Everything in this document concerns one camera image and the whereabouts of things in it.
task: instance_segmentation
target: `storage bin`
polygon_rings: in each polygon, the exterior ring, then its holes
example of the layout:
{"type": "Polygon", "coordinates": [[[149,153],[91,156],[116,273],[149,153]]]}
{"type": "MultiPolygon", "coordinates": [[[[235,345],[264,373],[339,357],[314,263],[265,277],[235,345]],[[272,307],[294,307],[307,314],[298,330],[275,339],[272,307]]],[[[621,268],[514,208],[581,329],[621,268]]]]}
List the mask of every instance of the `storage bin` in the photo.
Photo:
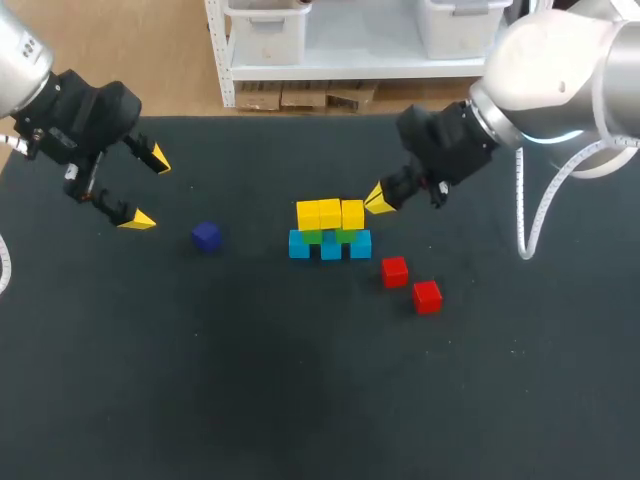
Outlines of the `storage bin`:
{"type": "Polygon", "coordinates": [[[295,65],[304,59],[311,5],[292,0],[229,0],[224,12],[235,34],[234,62],[295,65]]]}
{"type": "Polygon", "coordinates": [[[427,57],[484,57],[504,9],[513,0],[418,0],[418,25],[427,57]]]}

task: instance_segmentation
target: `shelf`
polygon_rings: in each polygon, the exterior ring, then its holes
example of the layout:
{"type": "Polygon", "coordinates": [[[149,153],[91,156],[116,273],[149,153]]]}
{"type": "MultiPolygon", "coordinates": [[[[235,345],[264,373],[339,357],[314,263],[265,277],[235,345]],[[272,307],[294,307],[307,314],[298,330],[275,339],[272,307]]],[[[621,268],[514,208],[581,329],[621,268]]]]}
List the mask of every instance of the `shelf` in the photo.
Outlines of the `shelf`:
{"type": "Polygon", "coordinates": [[[415,1],[322,0],[309,13],[300,65],[253,66],[234,55],[234,80],[340,80],[480,76],[484,58],[429,60],[415,1]]]}

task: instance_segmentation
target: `floor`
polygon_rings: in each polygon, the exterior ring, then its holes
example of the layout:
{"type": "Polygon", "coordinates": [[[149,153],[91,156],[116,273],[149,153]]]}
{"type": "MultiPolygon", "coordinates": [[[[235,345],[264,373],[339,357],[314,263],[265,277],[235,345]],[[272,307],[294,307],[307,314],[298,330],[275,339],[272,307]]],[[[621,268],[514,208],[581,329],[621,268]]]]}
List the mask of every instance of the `floor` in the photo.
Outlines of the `floor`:
{"type": "MultiPolygon", "coordinates": [[[[143,115],[238,115],[222,106],[202,0],[4,0],[56,53],[55,70],[89,83],[124,82],[143,115]]],[[[412,103],[441,109],[464,98],[469,79],[383,82],[371,113],[412,103]]],[[[12,132],[11,119],[0,132],[12,132]]],[[[9,151],[0,149],[0,171],[9,151]]]]}

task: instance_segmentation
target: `dark blue cube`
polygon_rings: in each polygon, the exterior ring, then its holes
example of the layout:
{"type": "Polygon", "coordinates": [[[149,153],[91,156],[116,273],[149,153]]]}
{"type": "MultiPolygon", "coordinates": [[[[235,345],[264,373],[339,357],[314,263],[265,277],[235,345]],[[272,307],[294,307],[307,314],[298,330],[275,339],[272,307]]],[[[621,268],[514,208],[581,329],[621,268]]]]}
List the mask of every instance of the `dark blue cube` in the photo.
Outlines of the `dark blue cube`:
{"type": "Polygon", "coordinates": [[[191,239],[205,253],[215,252],[222,244],[220,229],[211,222],[203,222],[193,229],[191,239]]]}

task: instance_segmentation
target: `cable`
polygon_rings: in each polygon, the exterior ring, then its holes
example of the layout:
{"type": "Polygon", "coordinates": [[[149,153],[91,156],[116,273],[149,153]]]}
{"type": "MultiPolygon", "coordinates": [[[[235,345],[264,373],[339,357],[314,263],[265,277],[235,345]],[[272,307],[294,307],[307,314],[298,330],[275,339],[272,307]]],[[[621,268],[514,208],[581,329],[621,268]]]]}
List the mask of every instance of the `cable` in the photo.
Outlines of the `cable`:
{"type": "MultiPolygon", "coordinates": [[[[22,138],[0,134],[0,143],[6,143],[23,155],[27,154],[28,144],[27,141],[22,138]]],[[[0,295],[6,290],[10,279],[11,257],[9,256],[9,248],[7,248],[7,244],[2,238],[2,235],[0,235],[0,295]]]]}
{"type": "Polygon", "coordinates": [[[0,266],[2,267],[2,270],[0,270],[0,295],[2,295],[11,279],[11,257],[2,235],[0,235],[0,266]]]}
{"type": "MultiPolygon", "coordinates": [[[[632,139],[629,137],[617,136],[612,137],[612,141],[617,148],[638,148],[640,147],[640,140],[632,139]]],[[[611,148],[606,140],[598,140],[592,143],[586,148],[583,148],[576,153],[571,159],[564,164],[564,166],[558,171],[551,183],[547,187],[540,200],[536,215],[533,218],[533,225],[531,226],[531,232],[529,233],[529,241],[525,242],[525,230],[524,230],[524,151],[519,148],[516,151],[516,229],[518,233],[518,253],[523,260],[529,260],[536,253],[536,246],[538,245],[538,238],[542,231],[542,225],[544,224],[544,218],[547,215],[547,210],[551,206],[553,197],[560,189],[562,183],[567,179],[571,172],[573,172],[578,165],[585,160],[591,158],[596,153],[611,148]]]]}
{"type": "Polygon", "coordinates": [[[0,134],[0,143],[6,143],[11,148],[16,150],[17,152],[20,152],[23,155],[27,154],[27,150],[29,148],[29,145],[25,139],[18,138],[18,137],[10,137],[9,135],[0,134]]]}

